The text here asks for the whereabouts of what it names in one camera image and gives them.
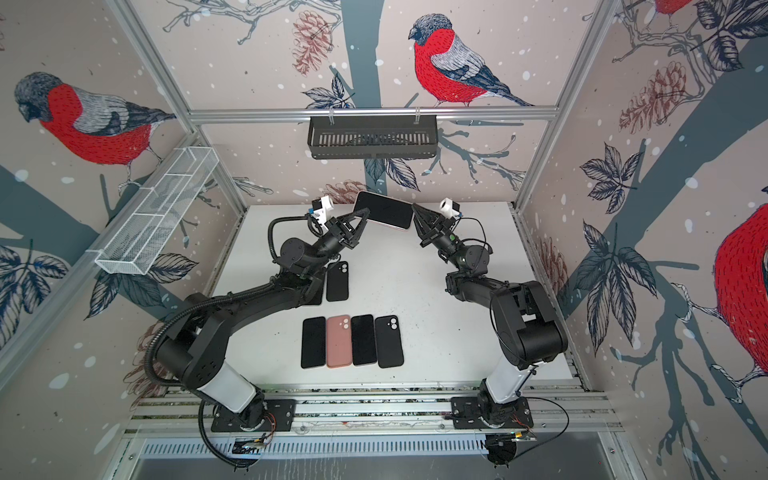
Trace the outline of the black phone case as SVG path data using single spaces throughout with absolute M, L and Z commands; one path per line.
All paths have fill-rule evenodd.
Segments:
M 346 301 L 349 298 L 349 264 L 338 261 L 329 265 L 326 275 L 326 300 Z
M 382 369 L 404 364 L 400 321 L 395 315 L 374 319 L 378 365 Z

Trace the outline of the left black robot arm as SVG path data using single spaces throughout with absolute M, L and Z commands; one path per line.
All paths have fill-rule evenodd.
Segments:
M 259 417 L 262 391 L 226 361 L 231 336 L 313 299 L 328 264 L 359 244 L 369 215 L 363 208 L 324 223 L 311 213 L 272 220 L 267 245 L 278 273 L 248 290 L 190 300 L 150 340 L 143 364 L 146 377 L 157 385 L 182 387 L 236 415 Z

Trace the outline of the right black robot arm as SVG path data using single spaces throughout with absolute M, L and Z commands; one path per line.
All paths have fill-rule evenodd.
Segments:
M 501 347 L 502 359 L 481 381 L 481 418 L 491 426 L 520 422 L 525 382 L 539 365 L 554 361 L 568 348 L 552 302 L 537 281 L 512 283 L 487 275 L 493 249 L 485 237 L 461 239 L 456 234 L 466 217 L 451 200 L 443 200 L 438 211 L 418 204 L 412 211 L 421 246 L 434 246 L 438 256 L 455 267 L 445 278 L 447 293 L 486 308 Z

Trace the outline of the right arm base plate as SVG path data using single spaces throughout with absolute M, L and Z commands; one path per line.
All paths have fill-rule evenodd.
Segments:
M 495 403 L 489 395 L 476 397 L 452 397 L 450 399 L 451 420 L 457 430 L 480 429 L 532 429 L 534 422 L 528 400 L 519 397 L 508 403 Z

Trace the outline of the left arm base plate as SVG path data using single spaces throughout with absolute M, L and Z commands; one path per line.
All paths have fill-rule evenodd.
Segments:
M 241 413 L 217 407 L 211 430 L 215 433 L 289 432 L 297 402 L 293 399 L 267 399 Z

